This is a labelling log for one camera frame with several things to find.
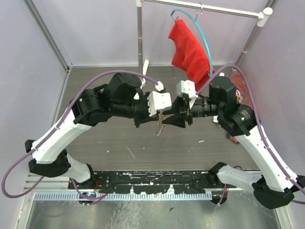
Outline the metal numbered keyring organizer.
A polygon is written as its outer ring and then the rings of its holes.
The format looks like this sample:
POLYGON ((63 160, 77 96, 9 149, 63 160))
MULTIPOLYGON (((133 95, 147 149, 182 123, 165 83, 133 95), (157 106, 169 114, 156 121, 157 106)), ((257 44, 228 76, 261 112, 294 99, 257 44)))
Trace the metal numbered keyring organizer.
POLYGON ((165 124, 163 124, 163 120, 167 119, 168 115, 159 114, 158 125, 156 129, 156 135, 159 136, 162 134, 165 124))

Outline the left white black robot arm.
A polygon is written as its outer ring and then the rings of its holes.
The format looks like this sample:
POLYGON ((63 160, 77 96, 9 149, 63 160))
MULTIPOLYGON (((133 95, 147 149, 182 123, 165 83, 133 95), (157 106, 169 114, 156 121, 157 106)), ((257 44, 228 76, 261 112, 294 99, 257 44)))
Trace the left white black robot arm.
POLYGON ((160 111, 171 106, 163 84, 140 73, 108 71, 91 79, 70 101, 63 115, 38 140, 27 140, 32 154, 29 171, 41 177, 68 177, 90 189, 96 175, 89 164, 72 158, 66 147, 78 136, 112 117, 134 120, 136 127, 157 121, 160 111))

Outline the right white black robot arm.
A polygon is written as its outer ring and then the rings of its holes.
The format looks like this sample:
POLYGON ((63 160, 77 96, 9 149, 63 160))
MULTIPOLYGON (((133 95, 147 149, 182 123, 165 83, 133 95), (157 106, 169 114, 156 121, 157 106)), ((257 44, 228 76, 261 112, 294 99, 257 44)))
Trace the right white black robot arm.
POLYGON ((276 164, 285 163, 273 150, 268 139, 261 135, 263 127, 257 124, 254 110, 240 104, 236 97, 236 86, 226 77, 215 77, 209 84, 209 95, 199 96, 192 100, 188 92, 189 83, 181 81, 177 85, 177 98, 170 110, 163 112, 166 117, 162 123, 185 128, 193 123, 194 118, 217 116, 219 125, 234 136, 246 149, 261 174, 251 174, 219 162, 209 169, 208 176, 211 186, 221 187, 223 184, 241 188, 254 195, 256 200, 268 209, 283 207, 295 198, 298 186, 305 187, 305 177, 296 175, 286 169, 289 176, 276 164))

